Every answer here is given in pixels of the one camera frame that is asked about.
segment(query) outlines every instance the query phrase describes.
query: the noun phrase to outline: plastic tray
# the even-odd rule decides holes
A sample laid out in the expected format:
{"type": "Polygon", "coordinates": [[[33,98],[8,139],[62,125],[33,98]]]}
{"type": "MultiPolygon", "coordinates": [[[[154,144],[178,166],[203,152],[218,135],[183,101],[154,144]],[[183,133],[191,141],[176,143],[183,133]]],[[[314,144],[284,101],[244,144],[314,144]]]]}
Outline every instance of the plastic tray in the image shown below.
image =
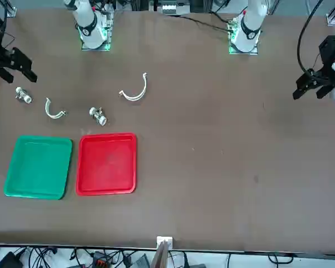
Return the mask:
{"type": "Polygon", "coordinates": [[[136,136],[83,136],[79,144],[78,195],[128,194],[136,186],[136,136]]]}
{"type": "Polygon", "coordinates": [[[4,193],[10,197],[60,199],[64,195],[72,142],[68,138],[17,139],[4,193]]]}

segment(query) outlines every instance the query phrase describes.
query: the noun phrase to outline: metal valve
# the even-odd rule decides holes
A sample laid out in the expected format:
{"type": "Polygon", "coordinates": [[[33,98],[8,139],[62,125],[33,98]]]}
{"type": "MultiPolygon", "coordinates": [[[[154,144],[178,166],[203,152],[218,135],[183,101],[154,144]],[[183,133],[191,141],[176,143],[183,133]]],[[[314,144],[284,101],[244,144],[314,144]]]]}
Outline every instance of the metal valve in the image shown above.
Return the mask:
{"type": "Polygon", "coordinates": [[[101,126],[104,126],[107,123],[107,118],[104,116],[101,107],[99,109],[92,107],[89,110],[89,115],[92,116],[101,126]]]}
{"type": "Polygon", "coordinates": [[[26,90],[18,87],[16,88],[16,99],[19,101],[24,101],[27,104],[30,104],[32,102],[32,98],[29,96],[26,90]]]}

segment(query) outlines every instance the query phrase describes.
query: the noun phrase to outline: floor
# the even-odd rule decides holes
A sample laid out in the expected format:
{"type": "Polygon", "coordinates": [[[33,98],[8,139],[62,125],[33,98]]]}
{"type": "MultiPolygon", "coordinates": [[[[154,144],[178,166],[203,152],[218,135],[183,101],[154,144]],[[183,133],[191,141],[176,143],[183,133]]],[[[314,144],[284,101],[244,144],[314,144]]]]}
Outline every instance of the floor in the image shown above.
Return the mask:
{"type": "MultiPolygon", "coordinates": [[[[20,12],[21,9],[27,8],[64,8],[63,0],[12,0],[11,1],[14,6],[18,8],[20,12]]],[[[226,8],[222,8],[221,12],[226,13],[239,13],[241,9],[243,9],[247,5],[248,0],[231,0],[230,4],[226,8]]],[[[314,7],[317,0],[310,0],[311,8],[314,7]]],[[[333,6],[335,5],[335,0],[326,0],[324,3],[319,7],[316,14],[320,16],[324,16],[333,6]]],[[[306,16],[307,7],[305,5],[304,0],[280,0],[280,4],[275,11],[276,15],[283,15],[283,16],[306,16]]],[[[16,250],[17,248],[0,248],[0,260],[5,256],[5,254],[12,250],[16,250]]],[[[77,265],[76,260],[69,261],[69,257],[71,255],[71,249],[62,249],[59,250],[58,254],[55,255],[54,258],[51,256],[47,257],[48,263],[51,267],[70,267],[77,265]]],[[[22,261],[25,263],[24,267],[27,266],[28,260],[28,253],[27,250],[24,255],[22,256],[22,261]]],[[[132,262],[136,261],[142,254],[146,254],[149,261],[151,262],[154,253],[153,252],[136,252],[132,255],[132,262]]],[[[214,254],[214,253],[188,253],[188,260],[190,265],[194,264],[205,264],[206,267],[227,267],[227,260],[228,254],[214,254]]],[[[80,250],[78,253],[79,260],[82,264],[89,264],[91,262],[90,256],[87,255],[83,250],[80,250]]],[[[173,254],[174,263],[169,258],[168,267],[179,267],[184,264],[184,259],[181,253],[174,253],[173,254]]],[[[229,266],[231,268],[239,268],[239,267],[255,267],[255,268],[268,268],[268,267],[275,267],[267,257],[265,256],[251,256],[251,255],[232,255],[230,259],[229,266]]],[[[328,267],[328,268],[335,268],[335,260],[319,260],[319,259],[295,259],[288,267],[328,267]]]]}
{"type": "MultiPolygon", "coordinates": [[[[0,260],[9,251],[19,252],[19,248],[0,248],[0,260]]],[[[21,262],[24,267],[28,266],[28,257],[30,255],[31,249],[27,249],[21,256],[21,262]]],[[[47,263],[53,267],[59,268],[69,268],[78,265],[77,260],[69,260],[72,253],[72,249],[59,249],[56,255],[49,253],[45,260],[47,263]]],[[[154,252],[152,251],[137,251],[131,256],[131,263],[133,264],[137,261],[143,254],[146,254],[149,263],[151,263],[154,258],[154,252]]],[[[77,252],[78,259],[81,265],[86,264],[89,266],[92,263],[92,258],[83,250],[77,252]]],[[[184,265],[184,257],[181,252],[171,252],[173,257],[173,262],[171,257],[167,260],[168,268],[178,268],[184,265]]],[[[33,267],[34,261],[37,254],[33,253],[31,256],[31,267],[33,267]]],[[[207,268],[220,267],[227,268],[228,264],[228,254],[215,254],[215,253],[187,253],[189,265],[199,265],[205,264],[207,268]]],[[[114,257],[114,262],[119,263],[122,260],[122,256],[119,258],[114,257]]],[[[279,258],[279,261],[288,261],[289,258],[279,258]]],[[[242,268],[242,267],[253,267],[253,268],[274,268],[275,264],[271,263],[266,256],[251,256],[251,255],[231,255],[229,261],[229,268],[242,268]]],[[[289,265],[282,265],[282,267],[288,268],[335,268],[335,260],[317,260],[317,259],[300,259],[295,258],[294,261],[289,265]]]]}

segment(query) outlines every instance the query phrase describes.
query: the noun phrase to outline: green tray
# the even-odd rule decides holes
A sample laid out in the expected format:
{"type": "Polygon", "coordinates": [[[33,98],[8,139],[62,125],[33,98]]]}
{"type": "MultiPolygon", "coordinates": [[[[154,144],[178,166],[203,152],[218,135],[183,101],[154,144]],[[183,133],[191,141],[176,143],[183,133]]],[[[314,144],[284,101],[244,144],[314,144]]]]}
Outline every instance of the green tray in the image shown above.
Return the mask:
{"type": "Polygon", "coordinates": [[[72,142],[68,138],[21,136],[12,154],[5,195],[61,199],[71,152],[72,142]]]}

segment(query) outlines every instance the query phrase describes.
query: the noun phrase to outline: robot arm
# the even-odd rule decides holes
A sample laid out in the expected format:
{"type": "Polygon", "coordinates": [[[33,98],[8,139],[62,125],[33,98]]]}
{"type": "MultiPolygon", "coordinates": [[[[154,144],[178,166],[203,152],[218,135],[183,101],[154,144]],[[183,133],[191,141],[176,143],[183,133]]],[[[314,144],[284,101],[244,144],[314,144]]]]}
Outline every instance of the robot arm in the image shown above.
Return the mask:
{"type": "Polygon", "coordinates": [[[248,0],[246,12],[238,15],[238,29],[232,40],[233,47],[240,52],[252,51],[258,43],[261,26],[267,15],[263,0],[248,0]]]}
{"type": "Polygon", "coordinates": [[[13,75],[5,68],[18,70],[31,82],[37,81],[37,75],[31,70],[32,61],[18,48],[7,50],[2,46],[2,39],[5,31],[6,19],[0,19],[0,77],[8,83],[13,82],[13,75]]]}
{"type": "Polygon", "coordinates": [[[311,89],[319,88],[317,90],[318,99],[330,93],[330,97],[335,100],[335,35],[326,37],[319,45],[319,52],[323,67],[318,71],[310,68],[308,72],[311,76],[304,73],[296,81],[297,89],[293,93],[294,99],[299,99],[311,89]]]}
{"type": "Polygon", "coordinates": [[[102,18],[94,12],[89,0],[64,0],[66,7],[73,11],[82,41],[90,49],[96,49],[107,40],[102,31],[102,18]]]}

